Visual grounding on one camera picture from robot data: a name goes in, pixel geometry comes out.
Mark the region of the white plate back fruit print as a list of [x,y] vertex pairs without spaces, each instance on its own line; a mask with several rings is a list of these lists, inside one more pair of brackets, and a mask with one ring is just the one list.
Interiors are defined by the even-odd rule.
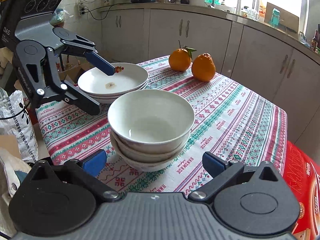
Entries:
[[119,95],[137,90],[148,81],[148,72],[139,65],[116,62],[112,66],[121,72],[108,76],[97,67],[91,68],[79,77],[78,87],[91,95]]

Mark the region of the white plate fruit print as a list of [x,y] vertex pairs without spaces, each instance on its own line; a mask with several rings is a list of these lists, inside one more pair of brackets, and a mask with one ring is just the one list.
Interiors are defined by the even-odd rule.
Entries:
[[139,65],[116,62],[112,66],[121,72],[108,76],[97,67],[91,68],[79,77],[78,87],[91,95],[119,95],[137,90],[148,81],[148,72]]
[[[142,85],[142,87],[137,88],[137,89],[135,89],[135,90],[141,90],[141,89],[146,88],[147,85],[148,85],[148,83],[149,83],[149,82],[146,82],[144,85]],[[85,93],[86,93],[87,95],[89,95],[90,97],[92,97],[92,98],[111,99],[111,98],[117,98],[117,97],[119,97],[119,96],[121,96],[121,95],[123,95],[123,94],[126,94],[126,93],[128,93],[128,92],[132,92],[132,91],[127,91],[127,92],[123,92],[123,93],[116,94],[116,95],[93,95],[93,94],[89,94],[89,93],[87,93],[87,92],[85,92]]]
[[[133,89],[133,88],[131,88],[131,89],[114,89],[113,87],[111,87],[111,88],[105,88],[104,90],[101,90],[99,92],[89,92],[89,94],[93,94],[93,95],[116,95],[116,94],[120,94],[120,93],[127,92],[127,91],[132,91],[132,90],[135,90],[135,89]],[[100,103],[112,103],[117,98],[111,98],[111,99],[93,98],[93,99],[97,100]]]

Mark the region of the white bowl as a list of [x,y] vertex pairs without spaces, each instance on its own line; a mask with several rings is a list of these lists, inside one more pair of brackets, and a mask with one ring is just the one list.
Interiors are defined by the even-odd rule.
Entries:
[[138,171],[142,171],[142,172],[155,172],[155,171],[162,170],[162,169],[166,168],[176,157],[178,157],[180,155],[180,154],[177,154],[176,156],[173,156],[169,160],[161,161],[159,163],[140,163],[140,162],[136,162],[136,161],[133,161],[133,160],[125,157],[120,152],[118,145],[117,145],[115,139],[113,138],[113,136],[110,136],[110,139],[111,139],[111,144],[116,151],[116,154],[118,154],[121,158],[123,158],[124,161],[129,166],[131,166],[132,168],[135,168]]
[[155,150],[152,150],[151,153],[134,150],[129,146],[126,146],[123,142],[121,142],[121,140],[116,135],[116,133],[114,133],[113,130],[111,130],[110,136],[113,136],[113,138],[115,139],[118,145],[120,152],[125,157],[140,163],[159,163],[161,161],[169,160],[173,156],[180,154],[183,151],[189,139],[190,132],[182,137],[183,138],[182,142],[174,150],[170,152],[165,152],[165,153],[156,153]]
[[108,122],[122,143],[144,153],[178,148],[194,124],[195,113],[181,96],[159,89],[129,92],[109,107]]

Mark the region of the white plate front fruit print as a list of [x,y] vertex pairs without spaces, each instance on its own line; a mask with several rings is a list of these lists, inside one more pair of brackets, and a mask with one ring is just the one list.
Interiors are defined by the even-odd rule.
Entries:
[[[148,85],[148,83],[149,83],[149,82],[146,82],[144,85],[142,85],[142,87],[137,88],[137,89],[135,89],[135,90],[141,90],[141,89],[146,88],[147,85]],[[85,93],[86,93],[87,95],[89,95],[90,97],[92,97],[92,98],[111,99],[111,98],[117,98],[117,97],[119,97],[119,96],[121,96],[121,95],[123,95],[123,94],[126,94],[126,93],[128,93],[128,92],[132,92],[132,91],[127,91],[127,92],[123,92],[123,93],[116,94],[116,95],[93,95],[93,94],[89,94],[89,93],[87,93],[87,92],[85,92]]]

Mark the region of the patterned tablecloth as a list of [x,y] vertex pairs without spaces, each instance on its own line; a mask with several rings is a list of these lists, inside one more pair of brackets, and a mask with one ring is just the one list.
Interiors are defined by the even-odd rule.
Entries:
[[257,93],[216,74],[203,83],[191,71],[170,69],[168,57],[142,63],[149,74],[149,89],[162,89],[185,98],[193,107],[195,122],[184,151],[165,169],[139,172],[116,154],[110,142],[106,113],[91,116],[64,102],[51,102],[36,110],[40,131],[55,165],[84,159],[103,149],[107,163],[100,181],[118,192],[173,192],[189,194],[210,181],[202,166],[204,152],[246,166],[270,161],[284,171],[287,114]]

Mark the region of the red gift box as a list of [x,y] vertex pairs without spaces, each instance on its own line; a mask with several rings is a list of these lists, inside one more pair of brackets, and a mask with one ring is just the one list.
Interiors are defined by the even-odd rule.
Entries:
[[319,239],[319,165],[288,141],[283,177],[300,208],[292,234],[296,239]]

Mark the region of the bumpy orange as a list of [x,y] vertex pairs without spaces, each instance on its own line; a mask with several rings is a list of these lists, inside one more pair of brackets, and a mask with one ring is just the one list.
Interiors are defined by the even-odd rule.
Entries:
[[192,64],[193,77],[201,82],[209,82],[216,73],[215,64],[210,54],[199,55]]

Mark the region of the orange with leaf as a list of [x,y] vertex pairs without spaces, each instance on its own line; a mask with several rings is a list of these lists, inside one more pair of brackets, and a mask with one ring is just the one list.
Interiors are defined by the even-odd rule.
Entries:
[[181,46],[180,41],[179,48],[172,52],[169,56],[170,68],[174,71],[184,72],[191,65],[192,53],[196,51],[194,48],[188,46]]

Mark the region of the white cabinet run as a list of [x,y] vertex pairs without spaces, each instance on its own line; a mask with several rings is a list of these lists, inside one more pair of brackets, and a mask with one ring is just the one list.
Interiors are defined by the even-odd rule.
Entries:
[[221,10],[180,4],[104,8],[105,55],[141,62],[179,44],[209,53],[216,71],[287,112],[288,137],[304,151],[319,145],[319,56],[295,38]]

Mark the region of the wooden cutting board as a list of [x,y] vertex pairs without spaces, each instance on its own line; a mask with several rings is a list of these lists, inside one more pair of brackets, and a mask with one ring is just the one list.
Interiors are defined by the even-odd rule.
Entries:
[[299,17],[278,7],[270,2],[267,2],[264,22],[271,25],[272,12],[276,9],[279,11],[279,24],[278,29],[290,35],[297,35],[299,32]]

